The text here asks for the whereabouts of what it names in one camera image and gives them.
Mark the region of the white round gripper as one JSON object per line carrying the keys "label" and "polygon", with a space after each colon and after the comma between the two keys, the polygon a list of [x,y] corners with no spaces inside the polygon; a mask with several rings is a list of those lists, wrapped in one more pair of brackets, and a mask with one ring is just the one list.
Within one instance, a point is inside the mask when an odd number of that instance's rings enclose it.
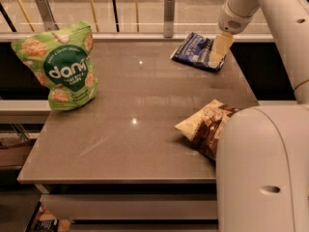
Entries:
{"label": "white round gripper", "polygon": [[255,4],[227,0],[218,18],[218,27],[224,31],[216,36],[210,53],[210,64],[219,64],[234,42],[235,34],[241,33],[251,22]]}

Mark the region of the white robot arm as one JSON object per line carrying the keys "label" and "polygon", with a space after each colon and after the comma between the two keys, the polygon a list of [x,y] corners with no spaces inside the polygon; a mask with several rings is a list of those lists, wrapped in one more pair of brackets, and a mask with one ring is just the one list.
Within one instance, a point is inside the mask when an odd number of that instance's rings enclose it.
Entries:
{"label": "white robot arm", "polygon": [[249,23],[263,12],[293,87],[291,105],[236,113],[216,158],[219,232],[309,232],[309,14],[306,0],[227,0],[219,17]]}

